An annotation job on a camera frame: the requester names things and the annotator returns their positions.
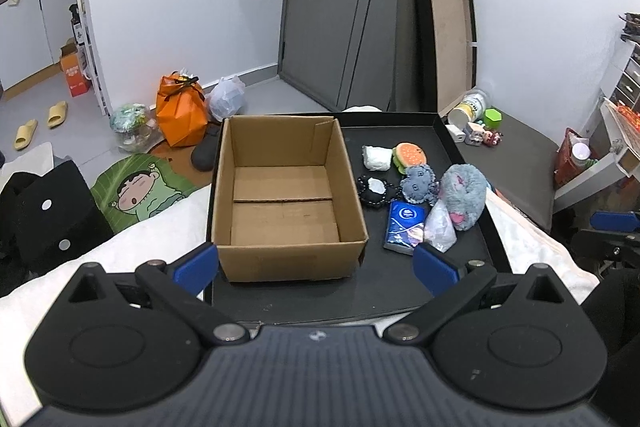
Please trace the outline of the black bag with white dots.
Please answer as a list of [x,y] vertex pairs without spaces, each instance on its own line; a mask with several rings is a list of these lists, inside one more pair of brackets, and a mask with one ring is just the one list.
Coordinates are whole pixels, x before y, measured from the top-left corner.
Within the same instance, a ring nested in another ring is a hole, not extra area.
[[1,191],[1,292],[46,274],[113,237],[76,164],[16,172]]

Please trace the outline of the black beaded pouch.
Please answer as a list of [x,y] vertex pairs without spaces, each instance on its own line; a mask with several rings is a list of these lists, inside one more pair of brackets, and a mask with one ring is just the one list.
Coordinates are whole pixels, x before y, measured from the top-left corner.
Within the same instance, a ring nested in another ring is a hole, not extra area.
[[380,209],[390,205],[393,200],[401,199],[397,185],[375,176],[358,176],[356,187],[361,204],[369,208]]

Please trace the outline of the grey denim octopus toy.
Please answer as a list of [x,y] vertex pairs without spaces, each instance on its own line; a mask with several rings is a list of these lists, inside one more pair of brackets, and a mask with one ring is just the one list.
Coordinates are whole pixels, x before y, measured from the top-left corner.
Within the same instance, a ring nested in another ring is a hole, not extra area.
[[413,205],[434,206],[438,199],[439,182],[434,170],[426,164],[405,169],[405,178],[400,181],[402,196]]

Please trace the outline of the orange cardboard box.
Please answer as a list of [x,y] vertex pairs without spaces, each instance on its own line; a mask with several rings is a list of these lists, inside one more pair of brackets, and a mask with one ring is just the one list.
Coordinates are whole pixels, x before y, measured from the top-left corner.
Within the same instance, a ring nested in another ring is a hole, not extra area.
[[83,46],[69,38],[61,48],[60,66],[73,98],[90,91],[92,81],[87,72],[88,61]]

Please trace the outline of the white plastic bag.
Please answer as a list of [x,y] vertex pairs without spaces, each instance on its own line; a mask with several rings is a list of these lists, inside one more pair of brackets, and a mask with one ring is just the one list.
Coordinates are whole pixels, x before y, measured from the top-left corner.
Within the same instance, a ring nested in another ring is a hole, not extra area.
[[216,121],[230,118],[244,107],[245,83],[238,76],[221,78],[206,96],[210,116]]

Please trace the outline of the green hexagonal container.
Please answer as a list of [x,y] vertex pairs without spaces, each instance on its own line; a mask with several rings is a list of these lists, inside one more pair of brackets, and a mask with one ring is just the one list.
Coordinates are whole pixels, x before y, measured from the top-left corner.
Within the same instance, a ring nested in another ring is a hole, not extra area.
[[502,124],[502,114],[493,107],[486,109],[483,115],[483,124],[488,130],[498,130]]

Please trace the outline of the small figurine toys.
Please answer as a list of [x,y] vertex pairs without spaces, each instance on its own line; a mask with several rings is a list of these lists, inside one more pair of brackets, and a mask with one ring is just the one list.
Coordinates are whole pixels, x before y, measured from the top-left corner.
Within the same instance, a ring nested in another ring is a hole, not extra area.
[[466,145],[496,147],[502,141],[502,134],[499,131],[487,129],[484,124],[477,124],[477,122],[468,122],[463,132],[463,142]]

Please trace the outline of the black shallow tray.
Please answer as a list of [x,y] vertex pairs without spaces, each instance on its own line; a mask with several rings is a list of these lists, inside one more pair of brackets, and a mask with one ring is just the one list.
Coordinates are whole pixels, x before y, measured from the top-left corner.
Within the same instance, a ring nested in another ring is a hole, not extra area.
[[[437,173],[459,164],[462,155],[439,117],[427,113],[324,113],[342,128],[355,183],[364,173],[365,145],[419,145]],[[216,309],[245,324],[340,323],[384,317],[416,309],[428,291],[413,274],[409,256],[383,247],[388,212],[363,207],[369,239],[358,269],[350,277],[325,281],[231,283],[222,273],[206,288]]]

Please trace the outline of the orange paper bag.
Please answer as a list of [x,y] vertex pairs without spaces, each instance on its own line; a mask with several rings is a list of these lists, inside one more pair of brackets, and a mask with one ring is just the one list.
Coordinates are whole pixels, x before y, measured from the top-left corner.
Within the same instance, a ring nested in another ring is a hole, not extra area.
[[172,72],[160,80],[155,116],[171,147],[198,145],[208,125],[205,93],[198,77]]

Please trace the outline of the white charger block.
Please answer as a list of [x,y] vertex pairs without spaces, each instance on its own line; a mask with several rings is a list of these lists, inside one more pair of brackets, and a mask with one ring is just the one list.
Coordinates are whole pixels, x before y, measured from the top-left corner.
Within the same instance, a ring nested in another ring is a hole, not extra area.
[[463,143],[465,140],[465,133],[460,130],[454,124],[446,124],[446,129],[448,130],[451,138],[454,140],[454,143]]

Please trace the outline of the yellow slipper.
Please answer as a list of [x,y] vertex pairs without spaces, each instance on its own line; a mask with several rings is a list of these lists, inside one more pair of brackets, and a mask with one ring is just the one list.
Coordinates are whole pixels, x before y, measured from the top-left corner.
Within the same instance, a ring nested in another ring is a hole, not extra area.
[[32,138],[34,137],[37,127],[38,121],[35,119],[31,119],[18,127],[13,142],[14,150],[25,150],[25,148],[32,143]]
[[49,129],[57,128],[64,124],[67,116],[68,104],[66,101],[59,101],[49,108],[47,126]]

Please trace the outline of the white blanket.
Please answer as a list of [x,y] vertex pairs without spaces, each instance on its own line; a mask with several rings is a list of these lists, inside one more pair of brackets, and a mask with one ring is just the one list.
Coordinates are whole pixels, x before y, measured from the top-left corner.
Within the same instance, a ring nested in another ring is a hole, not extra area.
[[159,215],[131,225],[107,242],[75,260],[37,277],[0,300],[0,398],[4,417],[19,426],[40,409],[24,367],[30,337],[54,300],[87,262],[98,262],[108,273],[132,272],[141,263],[160,259],[168,263],[205,241],[209,188],[203,187]]

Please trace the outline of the brown cardboard box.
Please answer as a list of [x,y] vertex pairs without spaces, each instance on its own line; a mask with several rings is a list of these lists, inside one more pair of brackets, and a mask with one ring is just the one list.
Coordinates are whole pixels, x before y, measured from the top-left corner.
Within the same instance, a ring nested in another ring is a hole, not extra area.
[[332,116],[234,116],[221,126],[209,237],[231,283],[350,277],[364,222]]

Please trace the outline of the fluffy light blue plush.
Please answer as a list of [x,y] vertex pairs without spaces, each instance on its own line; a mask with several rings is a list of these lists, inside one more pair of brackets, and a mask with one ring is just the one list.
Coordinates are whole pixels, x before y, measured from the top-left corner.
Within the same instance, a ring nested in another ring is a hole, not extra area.
[[486,204],[489,184],[475,166],[452,165],[439,182],[439,198],[444,202],[457,231],[473,228]]

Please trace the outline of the green cartoon floor mat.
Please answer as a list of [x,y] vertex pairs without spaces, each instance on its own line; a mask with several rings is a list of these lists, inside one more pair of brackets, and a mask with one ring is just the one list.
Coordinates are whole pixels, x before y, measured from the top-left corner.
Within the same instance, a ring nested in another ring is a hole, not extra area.
[[114,233],[157,216],[195,190],[168,160],[150,154],[134,154],[115,162],[91,187],[96,205]]

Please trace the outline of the clear plastic bag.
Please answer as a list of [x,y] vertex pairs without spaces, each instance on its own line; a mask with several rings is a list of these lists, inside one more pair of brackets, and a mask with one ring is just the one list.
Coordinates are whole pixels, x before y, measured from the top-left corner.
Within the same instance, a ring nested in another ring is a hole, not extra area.
[[424,241],[446,253],[457,242],[456,230],[445,203],[439,199],[428,213],[424,223]]

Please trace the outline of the yellow slipper left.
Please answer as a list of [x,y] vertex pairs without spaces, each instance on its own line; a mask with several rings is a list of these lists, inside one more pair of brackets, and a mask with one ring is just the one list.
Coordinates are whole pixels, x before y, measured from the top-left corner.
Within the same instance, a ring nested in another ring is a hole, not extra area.
[[25,150],[25,148],[32,143],[32,138],[34,137],[37,127],[38,121],[35,119],[31,119],[18,127],[13,142],[14,150]]

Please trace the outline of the hamburger plush toy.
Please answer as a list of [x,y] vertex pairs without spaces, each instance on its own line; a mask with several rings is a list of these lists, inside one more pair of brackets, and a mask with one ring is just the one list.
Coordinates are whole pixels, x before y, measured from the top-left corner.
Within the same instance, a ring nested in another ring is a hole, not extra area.
[[393,163],[398,171],[405,176],[408,168],[426,165],[427,156],[420,146],[401,142],[393,148]]

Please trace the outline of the white yellow canister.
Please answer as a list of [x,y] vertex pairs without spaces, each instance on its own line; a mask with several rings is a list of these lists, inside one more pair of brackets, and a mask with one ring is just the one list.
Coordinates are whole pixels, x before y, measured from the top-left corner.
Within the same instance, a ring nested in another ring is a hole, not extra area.
[[448,122],[463,130],[470,122],[481,120],[488,108],[491,108],[489,95],[483,90],[472,89],[450,110]]

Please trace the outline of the blue tissue pack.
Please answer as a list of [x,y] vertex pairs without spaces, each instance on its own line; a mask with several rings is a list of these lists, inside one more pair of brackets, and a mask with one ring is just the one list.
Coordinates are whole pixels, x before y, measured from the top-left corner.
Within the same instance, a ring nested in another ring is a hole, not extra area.
[[424,239],[428,211],[418,205],[394,200],[390,203],[383,247],[397,254],[412,256]]

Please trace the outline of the black shoe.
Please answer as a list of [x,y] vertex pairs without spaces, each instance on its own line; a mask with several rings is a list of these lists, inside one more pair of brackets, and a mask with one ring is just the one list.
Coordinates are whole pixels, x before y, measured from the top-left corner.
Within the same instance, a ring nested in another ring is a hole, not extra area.
[[191,164],[194,169],[207,172],[212,171],[217,154],[220,139],[221,124],[210,122],[207,125],[203,139],[191,153]]

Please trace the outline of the leaning black framed board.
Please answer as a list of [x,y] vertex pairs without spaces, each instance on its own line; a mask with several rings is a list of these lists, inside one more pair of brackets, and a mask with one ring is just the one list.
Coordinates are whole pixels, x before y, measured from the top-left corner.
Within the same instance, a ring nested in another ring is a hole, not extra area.
[[474,0],[414,0],[420,109],[445,116],[476,86]]

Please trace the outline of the yellow slipper right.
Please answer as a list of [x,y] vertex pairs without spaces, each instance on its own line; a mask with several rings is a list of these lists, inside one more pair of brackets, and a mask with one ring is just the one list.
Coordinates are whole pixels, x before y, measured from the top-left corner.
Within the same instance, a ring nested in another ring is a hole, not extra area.
[[68,104],[66,101],[59,101],[49,108],[47,126],[49,129],[57,128],[64,124],[67,116]]

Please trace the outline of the white kitchen cabinet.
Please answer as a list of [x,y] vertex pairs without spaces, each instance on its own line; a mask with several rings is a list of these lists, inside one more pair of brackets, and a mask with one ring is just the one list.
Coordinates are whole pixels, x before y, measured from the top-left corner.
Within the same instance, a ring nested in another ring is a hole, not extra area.
[[1,3],[1,86],[8,90],[60,60],[73,37],[70,6],[76,0]]

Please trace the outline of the clear bag with green items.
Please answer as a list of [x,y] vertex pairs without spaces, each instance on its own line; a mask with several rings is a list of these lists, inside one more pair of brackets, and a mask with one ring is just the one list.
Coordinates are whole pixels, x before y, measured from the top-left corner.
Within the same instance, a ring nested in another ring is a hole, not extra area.
[[144,153],[157,135],[157,122],[148,106],[131,103],[120,106],[110,117],[117,146],[127,153]]

